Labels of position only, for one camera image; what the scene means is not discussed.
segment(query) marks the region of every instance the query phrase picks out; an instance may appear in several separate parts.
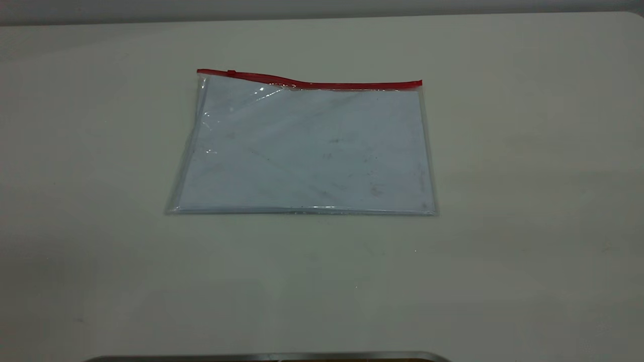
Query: plastic pouch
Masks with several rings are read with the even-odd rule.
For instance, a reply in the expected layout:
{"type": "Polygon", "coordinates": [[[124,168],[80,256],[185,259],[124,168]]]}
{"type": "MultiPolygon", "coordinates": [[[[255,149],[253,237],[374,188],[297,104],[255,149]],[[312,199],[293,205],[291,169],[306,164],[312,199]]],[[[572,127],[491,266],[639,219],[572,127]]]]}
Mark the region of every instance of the plastic pouch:
{"type": "Polygon", "coordinates": [[[422,81],[198,70],[171,213],[433,214],[422,81]]]}

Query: table surface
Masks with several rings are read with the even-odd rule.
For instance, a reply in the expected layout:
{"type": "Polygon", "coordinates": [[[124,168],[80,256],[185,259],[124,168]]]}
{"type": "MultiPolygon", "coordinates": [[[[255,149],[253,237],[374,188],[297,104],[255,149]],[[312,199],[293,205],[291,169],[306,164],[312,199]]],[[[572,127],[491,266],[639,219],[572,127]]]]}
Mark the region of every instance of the table surface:
{"type": "Polygon", "coordinates": [[[641,361],[644,19],[0,28],[0,359],[641,361]],[[166,216],[197,68],[424,80],[440,215],[166,216]]]}

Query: red zipper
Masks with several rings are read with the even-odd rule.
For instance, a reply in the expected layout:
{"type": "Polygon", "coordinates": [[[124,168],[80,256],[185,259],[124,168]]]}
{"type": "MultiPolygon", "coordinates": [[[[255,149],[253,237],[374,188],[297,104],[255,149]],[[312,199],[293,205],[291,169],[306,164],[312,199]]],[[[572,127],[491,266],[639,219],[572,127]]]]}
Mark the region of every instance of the red zipper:
{"type": "Polygon", "coordinates": [[[275,75],[242,73],[229,70],[197,69],[197,73],[220,75],[222,77],[245,79],[251,82],[273,84],[276,86],[299,88],[304,90],[409,90],[422,86],[422,81],[398,83],[311,83],[277,77],[275,75]]]}

